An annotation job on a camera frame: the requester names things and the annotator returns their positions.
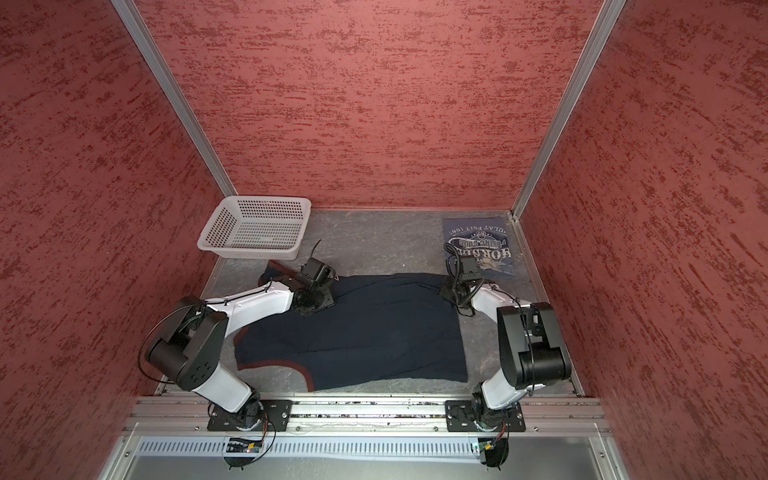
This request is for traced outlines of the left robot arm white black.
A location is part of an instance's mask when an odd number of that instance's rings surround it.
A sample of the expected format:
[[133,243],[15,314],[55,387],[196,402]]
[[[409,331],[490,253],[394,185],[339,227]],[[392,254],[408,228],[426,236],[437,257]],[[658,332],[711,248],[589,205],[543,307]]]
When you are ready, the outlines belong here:
[[257,391],[220,361],[224,340],[269,316],[304,315],[334,305],[335,270],[312,257],[298,271],[283,270],[262,286],[212,299],[184,298],[147,335],[138,365],[158,370],[165,383],[193,392],[213,407],[218,419],[240,431],[267,426]]

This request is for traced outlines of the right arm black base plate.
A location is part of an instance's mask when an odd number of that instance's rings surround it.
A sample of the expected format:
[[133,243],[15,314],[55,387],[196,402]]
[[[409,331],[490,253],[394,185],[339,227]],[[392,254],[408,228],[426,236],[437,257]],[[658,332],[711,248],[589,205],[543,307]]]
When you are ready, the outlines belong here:
[[500,410],[488,408],[480,397],[472,400],[449,400],[445,404],[446,425],[449,432],[521,433],[526,431],[525,419],[519,403]]

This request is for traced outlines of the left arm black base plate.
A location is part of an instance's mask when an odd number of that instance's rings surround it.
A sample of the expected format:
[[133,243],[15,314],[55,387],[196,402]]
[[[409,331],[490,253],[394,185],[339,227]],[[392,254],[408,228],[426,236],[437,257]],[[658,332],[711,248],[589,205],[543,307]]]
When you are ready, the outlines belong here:
[[290,400],[248,400],[235,413],[210,402],[207,430],[211,432],[242,432],[255,434],[272,427],[284,432],[290,418],[293,402]]

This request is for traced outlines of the dark navy maroon-trimmed tank top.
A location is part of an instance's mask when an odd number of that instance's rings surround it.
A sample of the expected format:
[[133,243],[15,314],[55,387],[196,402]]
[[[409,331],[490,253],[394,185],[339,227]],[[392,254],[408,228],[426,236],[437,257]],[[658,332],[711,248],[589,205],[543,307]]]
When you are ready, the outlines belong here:
[[233,339],[238,370],[299,372],[309,391],[379,380],[465,382],[460,321],[441,297],[446,276],[396,273],[340,277],[334,305],[303,315],[269,316]]

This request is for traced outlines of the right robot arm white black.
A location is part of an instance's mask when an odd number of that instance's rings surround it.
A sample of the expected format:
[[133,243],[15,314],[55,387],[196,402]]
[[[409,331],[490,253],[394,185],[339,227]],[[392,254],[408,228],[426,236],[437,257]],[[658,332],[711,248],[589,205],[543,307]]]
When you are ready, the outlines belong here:
[[546,302],[523,301],[486,280],[472,256],[451,251],[445,264],[447,279],[440,295],[460,315],[481,313],[497,326],[499,370],[475,387],[461,421],[485,432],[522,431],[520,401],[572,376],[554,309]]

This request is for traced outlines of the grey-blue tank top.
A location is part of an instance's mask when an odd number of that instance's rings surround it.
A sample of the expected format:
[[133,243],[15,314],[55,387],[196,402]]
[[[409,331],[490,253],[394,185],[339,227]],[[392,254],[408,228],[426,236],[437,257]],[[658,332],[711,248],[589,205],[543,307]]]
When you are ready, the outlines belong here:
[[445,242],[461,256],[472,256],[488,275],[515,273],[506,220],[493,218],[446,218],[443,220]]

